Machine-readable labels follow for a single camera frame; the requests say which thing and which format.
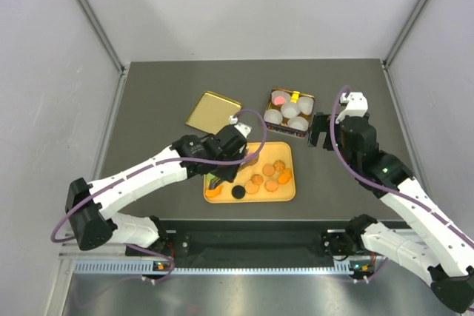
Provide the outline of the pink cookie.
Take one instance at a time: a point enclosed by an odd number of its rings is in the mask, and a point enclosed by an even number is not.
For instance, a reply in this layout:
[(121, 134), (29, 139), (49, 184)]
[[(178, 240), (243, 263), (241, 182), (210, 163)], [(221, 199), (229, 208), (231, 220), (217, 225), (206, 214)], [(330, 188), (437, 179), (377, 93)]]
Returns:
[(286, 103), (286, 98), (284, 96), (276, 96), (273, 98), (273, 104), (276, 106), (281, 106)]

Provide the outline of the tan dotted round cookie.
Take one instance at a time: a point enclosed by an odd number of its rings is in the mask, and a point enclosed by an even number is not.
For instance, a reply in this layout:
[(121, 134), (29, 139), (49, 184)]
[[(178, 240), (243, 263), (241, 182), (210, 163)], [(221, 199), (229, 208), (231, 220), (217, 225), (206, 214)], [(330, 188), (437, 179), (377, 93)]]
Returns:
[(259, 191), (259, 185), (253, 183), (251, 180), (249, 180), (245, 185), (244, 185), (245, 191), (249, 195), (254, 195)]

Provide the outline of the white paper cup bottom-left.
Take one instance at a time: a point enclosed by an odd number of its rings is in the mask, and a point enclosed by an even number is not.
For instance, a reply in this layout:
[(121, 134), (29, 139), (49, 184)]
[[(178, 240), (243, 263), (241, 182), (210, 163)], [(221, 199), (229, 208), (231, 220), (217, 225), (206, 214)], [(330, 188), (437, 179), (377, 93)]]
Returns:
[(277, 109), (268, 109), (264, 112), (264, 121), (272, 125), (280, 125), (283, 121), (283, 115)]

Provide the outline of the tan flower cookie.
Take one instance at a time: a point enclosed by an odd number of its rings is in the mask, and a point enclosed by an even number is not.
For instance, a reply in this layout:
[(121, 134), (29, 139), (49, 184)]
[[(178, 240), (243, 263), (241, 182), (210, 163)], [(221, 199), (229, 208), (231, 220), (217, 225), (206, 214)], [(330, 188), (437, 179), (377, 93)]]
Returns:
[(252, 181), (253, 184), (258, 185), (258, 186), (260, 186), (264, 183), (263, 176), (259, 175), (259, 174), (252, 175), (250, 180)]

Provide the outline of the white paper cup bottom-right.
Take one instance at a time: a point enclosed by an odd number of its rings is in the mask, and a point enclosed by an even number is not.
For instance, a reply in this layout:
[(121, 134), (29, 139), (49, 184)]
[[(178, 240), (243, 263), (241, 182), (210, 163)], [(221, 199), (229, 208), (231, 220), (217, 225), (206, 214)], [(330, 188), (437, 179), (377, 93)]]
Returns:
[(307, 131), (309, 127), (308, 120), (301, 116), (296, 116), (288, 120), (287, 122), (288, 127), (299, 130), (299, 131)]

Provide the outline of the orange swirl cookie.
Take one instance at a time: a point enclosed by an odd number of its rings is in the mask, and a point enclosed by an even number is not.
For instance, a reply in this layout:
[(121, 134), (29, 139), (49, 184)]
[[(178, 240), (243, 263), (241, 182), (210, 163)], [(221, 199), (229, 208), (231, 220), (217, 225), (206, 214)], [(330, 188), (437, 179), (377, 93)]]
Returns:
[(273, 163), (273, 167), (276, 172), (281, 172), (282, 170), (286, 168), (286, 164), (283, 160), (276, 160)]

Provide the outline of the square cookie tin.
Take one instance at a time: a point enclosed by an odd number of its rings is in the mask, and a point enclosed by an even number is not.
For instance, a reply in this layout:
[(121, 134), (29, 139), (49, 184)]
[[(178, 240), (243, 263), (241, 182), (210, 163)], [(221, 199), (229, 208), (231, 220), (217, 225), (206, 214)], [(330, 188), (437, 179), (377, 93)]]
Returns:
[(264, 109), (264, 122), (270, 131), (306, 138), (309, 135), (315, 103), (313, 95), (273, 87)]

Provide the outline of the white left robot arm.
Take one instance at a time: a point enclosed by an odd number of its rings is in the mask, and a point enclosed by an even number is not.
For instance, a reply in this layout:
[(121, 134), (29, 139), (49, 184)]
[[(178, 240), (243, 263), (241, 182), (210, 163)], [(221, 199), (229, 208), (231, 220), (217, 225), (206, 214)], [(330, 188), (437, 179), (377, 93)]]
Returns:
[(108, 178), (74, 180), (65, 211), (82, 251), (106, 243), (132, 244), (160, 254), (168, 244), (165, 228), (157, 217), (137, 218), (121, 213), (131, 203), (164, 186), (211, 173), (232, 181), (247, 153), (251, 128), (229, 124), (202, 138), (185, 135), (159, 154)]

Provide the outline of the tan plain round cookie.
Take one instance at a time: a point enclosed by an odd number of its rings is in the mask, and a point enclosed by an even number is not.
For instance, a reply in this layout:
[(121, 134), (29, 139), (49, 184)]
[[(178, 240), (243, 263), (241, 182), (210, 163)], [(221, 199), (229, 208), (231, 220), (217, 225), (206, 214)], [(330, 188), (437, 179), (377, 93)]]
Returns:
[(265, 164), (263, 167), (262, 167), (262, 172), (264, 175), (266, 175), (267, 177), (271, 177), (275, 174), (275, 167), (272, 165), (272, 164)]

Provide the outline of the gold tin lid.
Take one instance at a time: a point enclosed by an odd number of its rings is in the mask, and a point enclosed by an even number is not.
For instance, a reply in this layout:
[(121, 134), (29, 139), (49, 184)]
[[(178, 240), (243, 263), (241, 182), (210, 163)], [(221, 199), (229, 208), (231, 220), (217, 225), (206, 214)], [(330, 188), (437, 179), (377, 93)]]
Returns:
[(235, 115), (242, 104), (224, 95), (206, 91), (196, 102), (185, 124), (205, 133), (216, 134), (229, 124), (229, 117)]

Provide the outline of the white paper cup top-right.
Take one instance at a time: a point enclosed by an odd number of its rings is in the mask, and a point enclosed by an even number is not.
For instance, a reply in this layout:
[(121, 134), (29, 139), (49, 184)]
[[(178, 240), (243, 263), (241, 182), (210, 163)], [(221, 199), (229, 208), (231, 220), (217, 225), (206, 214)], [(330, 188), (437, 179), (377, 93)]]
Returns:
[(300, 96), (297, 100), (297, 105), (304, 115), (310, 115), (313, 112), (314, 99), (308, 96)]

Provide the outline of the yellow serving tray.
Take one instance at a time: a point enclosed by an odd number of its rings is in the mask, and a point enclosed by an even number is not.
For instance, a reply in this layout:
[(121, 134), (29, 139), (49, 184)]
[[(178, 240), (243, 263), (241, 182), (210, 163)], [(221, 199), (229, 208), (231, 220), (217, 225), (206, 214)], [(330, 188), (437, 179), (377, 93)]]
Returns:
[(219, 182), (204, 177), (203, 196), (211, 204), (275, 203), (291, 201), (296, 195), (296, 181), (290, 145), (267, 142), (253, 161), (245, 164), (234, 181)]

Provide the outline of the tan scalloped cookie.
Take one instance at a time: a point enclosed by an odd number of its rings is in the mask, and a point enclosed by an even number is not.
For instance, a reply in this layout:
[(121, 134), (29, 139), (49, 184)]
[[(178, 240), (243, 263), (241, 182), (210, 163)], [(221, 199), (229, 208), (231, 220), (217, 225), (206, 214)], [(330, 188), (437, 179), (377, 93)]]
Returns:
[(279, 183), (276, 180), (269, 179), (265, 182), (264, 187), (268, 192), (276, 192), (279, 188)]

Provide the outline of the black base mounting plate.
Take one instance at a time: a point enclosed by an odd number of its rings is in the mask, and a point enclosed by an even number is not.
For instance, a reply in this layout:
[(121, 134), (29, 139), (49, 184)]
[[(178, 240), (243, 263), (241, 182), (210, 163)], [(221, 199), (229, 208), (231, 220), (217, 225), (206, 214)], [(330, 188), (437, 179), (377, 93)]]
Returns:
[(362, 254), (345, 221), (162, 221), (150, 250), (177, 267), (320, 267)]

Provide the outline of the black sandwich cookie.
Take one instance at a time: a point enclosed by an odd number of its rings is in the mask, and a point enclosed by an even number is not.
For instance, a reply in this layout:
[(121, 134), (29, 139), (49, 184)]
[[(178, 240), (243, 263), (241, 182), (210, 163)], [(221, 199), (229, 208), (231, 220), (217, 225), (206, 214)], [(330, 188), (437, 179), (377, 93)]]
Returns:
[(240, 200), (246, 195), (246, 190), (242, 185), (235, 185), (231, 190), (232, 197)]

